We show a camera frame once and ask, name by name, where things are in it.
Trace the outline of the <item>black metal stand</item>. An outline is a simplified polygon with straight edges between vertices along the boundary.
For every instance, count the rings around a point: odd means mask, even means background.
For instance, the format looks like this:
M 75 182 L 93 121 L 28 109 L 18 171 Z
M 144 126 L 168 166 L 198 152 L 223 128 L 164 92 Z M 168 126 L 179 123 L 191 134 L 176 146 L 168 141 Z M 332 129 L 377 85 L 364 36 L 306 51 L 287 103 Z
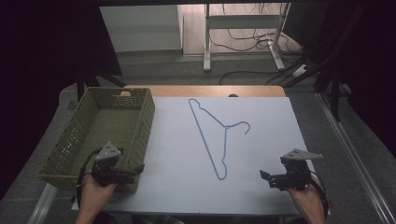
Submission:
M 77 92 L 78 92 L 78 99 L 80 100 L 85 92 L 85 88 L 89 87 L 100 87 L 100 83 L 98 81 L 98 77 L 101 77 L 114 85 L 123 88 L 126 86 L 126 83 L 123 81 L 111 76 L 107 75 L 101 71 L 97 70 L 79 70 L 76 74 L 76 83 L 77 83 Z
M 337 64 L 340 61 L 342 50 L 347 45 L 353 29 L 361 18 L 364 9 L 367 8 L 368 0 L 350 0 L 350 3 L 351 12 L 344 19 L 344 23 L 340 28 L 336 28 L 328 37 L 330 46 L 325 58 L 308 71 L 302 73 L 299 77 L 295 77 L 283 84 L 284 88 L 292 87 L 308 77 L 318 74 L 313 89 L 315 92 L 325 92 L 328 86 L 332 85 L 330 111 L 337 121 L 340 120 L 338 114 L 340 69 L 337 67 Z

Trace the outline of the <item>white metal desk frame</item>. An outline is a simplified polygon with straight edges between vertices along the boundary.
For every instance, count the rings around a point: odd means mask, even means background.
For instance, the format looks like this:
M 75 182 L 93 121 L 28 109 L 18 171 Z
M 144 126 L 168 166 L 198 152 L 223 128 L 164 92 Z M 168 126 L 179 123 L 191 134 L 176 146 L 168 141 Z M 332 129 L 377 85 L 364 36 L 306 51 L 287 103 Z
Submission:
M 269 50 L 278 70 L 286 67 L 278 53 L 278 40 L 284 27 L 289 10 L 289 3 L 280 8 L 277 15 L 210 15 L 210 5 L 205 4 L 205 49 L 204 71 L 211 69 L 210 31 L 224 29 L 272 29 L 276 30 L 275 36 L 268 41 Z

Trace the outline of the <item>person's left hand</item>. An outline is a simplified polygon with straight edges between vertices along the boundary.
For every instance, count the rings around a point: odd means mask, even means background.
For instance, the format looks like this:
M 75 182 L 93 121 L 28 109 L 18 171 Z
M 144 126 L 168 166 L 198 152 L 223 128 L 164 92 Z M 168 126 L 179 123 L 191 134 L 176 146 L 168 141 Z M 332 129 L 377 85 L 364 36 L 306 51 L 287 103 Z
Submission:
M 103 187 L 91 175 L 86 175 L 82 183 L 79 211 L 89 214 L 101 212 L 110 201 L 116 186 L 109 184 Z

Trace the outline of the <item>aluminium floor rail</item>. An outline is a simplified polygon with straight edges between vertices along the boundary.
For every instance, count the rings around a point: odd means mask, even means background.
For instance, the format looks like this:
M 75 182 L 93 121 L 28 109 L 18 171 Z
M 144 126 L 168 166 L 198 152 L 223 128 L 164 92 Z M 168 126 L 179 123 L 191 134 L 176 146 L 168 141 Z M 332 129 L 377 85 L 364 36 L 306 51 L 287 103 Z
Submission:
M 27 224 L 44 224 L 57 192 L 51 184 L 44 187 Z
M 386 199 L 384 198 L 379 186 L 375 183 L 373 178 L 370 176 L 366 166 L 363 164 L 361 157 L 359 156 L 355 146 L 352 144 L 351 139 L 347 135 L 342 123 L 337 121 L 335 116 L 332 114 L 330 109 L 331 104 L 326 99 L 324 93 L 316 93 L 316 97 L 320 103 L 322 110 L 324 111 L 326 118 L 330 122 L 333 131 L 335 132 L 342 148 L 344 149 L 346 156 L 348 157 L 355 173 L 358 176 L 365 192 L 368 195 L 371 204 L 373 205 L 376 213 L 381 219 L 382 224 L 396 224 L 396 215 L 390 211 L 390 207 Z

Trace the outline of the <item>white power strip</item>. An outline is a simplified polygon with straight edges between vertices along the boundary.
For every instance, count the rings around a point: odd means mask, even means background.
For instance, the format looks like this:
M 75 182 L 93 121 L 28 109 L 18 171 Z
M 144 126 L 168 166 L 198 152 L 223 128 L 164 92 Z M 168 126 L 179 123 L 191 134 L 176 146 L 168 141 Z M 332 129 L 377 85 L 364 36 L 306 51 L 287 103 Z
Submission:
M 298 76 L 300 76 L 301 74 L 303 74 L 304 72 L 306 72 L 308 69 L 309 69 L 309 66 L 308 66 L 308 65 L 302 64 L 299 68 L 297 68 L 297 69 L 292 73 L 292 75 L 293 75 L 294 77 L 298 77 Z

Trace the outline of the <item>person's right hand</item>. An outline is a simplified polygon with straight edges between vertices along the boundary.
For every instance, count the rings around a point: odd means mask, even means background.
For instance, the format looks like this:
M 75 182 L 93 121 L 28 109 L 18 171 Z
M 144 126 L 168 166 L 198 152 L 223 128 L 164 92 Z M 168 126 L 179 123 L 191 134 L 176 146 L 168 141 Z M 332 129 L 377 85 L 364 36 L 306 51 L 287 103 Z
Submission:
M 324 217 L 324 207 L 318 190 L 309 183 L 303 190 L 286 189 L 292 198 L 296 209 L 306 219 L 320 219 Z

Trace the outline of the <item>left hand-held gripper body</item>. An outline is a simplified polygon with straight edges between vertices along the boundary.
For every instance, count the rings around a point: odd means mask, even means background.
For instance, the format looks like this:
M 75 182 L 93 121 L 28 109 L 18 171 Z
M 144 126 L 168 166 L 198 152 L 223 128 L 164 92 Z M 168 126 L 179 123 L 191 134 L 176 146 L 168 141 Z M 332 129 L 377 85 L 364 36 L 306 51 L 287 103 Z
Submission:
M 136 171 L 123 170 L 116 167 L 122 152 L 112 143 L 107 142 L 94 159 L 92 176 L 102 187 L 110 184 L 125 185 L 133 184 Z

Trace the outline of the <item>white wall panel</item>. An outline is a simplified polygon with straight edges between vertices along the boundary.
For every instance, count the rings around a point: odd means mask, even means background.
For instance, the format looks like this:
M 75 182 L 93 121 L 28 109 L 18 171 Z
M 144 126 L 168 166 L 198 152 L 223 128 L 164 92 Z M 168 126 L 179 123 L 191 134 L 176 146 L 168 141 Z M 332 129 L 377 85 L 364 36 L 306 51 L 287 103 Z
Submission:
M 116 52 L 181 49 L 178 7 L 100 7 Z

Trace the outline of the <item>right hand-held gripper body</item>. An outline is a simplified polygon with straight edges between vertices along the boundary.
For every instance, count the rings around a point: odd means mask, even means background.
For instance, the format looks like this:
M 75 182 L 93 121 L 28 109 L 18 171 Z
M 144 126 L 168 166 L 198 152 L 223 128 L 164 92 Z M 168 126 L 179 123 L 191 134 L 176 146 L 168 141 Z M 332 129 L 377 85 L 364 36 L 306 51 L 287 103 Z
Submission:
M 283 175 L 267 175 L 271 188 L 303 190 L 311 180 L 311 170 L 308 160 L 322 159 L 321 154 L 316 154 L 300 149 L 293 149 L 284 154 L 280 161 L 286 169 Z

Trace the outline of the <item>olive green plastic basket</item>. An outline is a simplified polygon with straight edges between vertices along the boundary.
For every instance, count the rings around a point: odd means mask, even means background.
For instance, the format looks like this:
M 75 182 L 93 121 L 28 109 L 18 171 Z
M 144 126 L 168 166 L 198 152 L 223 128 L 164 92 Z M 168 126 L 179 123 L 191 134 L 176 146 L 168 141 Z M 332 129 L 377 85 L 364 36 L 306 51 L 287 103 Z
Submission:
M 38 177 L 73 190 L 83 163 L 106 143 L 121 151 L 116 167 L 133 170 L 144 162 L 154 112 L 149 89 L 88 88 Z

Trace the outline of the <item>blue wire clothes hanger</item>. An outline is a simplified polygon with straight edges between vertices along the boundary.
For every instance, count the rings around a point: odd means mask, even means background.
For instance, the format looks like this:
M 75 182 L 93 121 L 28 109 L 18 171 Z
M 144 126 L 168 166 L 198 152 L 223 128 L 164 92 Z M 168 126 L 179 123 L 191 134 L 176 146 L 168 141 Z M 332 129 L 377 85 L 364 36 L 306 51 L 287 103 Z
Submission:
M 188 103 L 214 174 L 218 180 L 224 180 L 228 176 L 226 158 L 229 131 L 243 126 L 243 134 L 248 134 L 251 126 L 244 120 L 226 124 L 203 107 L 197 99 L 191 98 Z

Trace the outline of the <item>wooden table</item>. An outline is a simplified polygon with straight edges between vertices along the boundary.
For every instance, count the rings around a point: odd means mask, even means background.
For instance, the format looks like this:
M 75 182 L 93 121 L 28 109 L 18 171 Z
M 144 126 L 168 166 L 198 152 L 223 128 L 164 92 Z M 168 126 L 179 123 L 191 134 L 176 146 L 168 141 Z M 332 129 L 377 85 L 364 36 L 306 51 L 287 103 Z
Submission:
M 128 85 L 126 89 L 149 88 L 156 97 L 285 97 L 280 86 L 263 85 Z

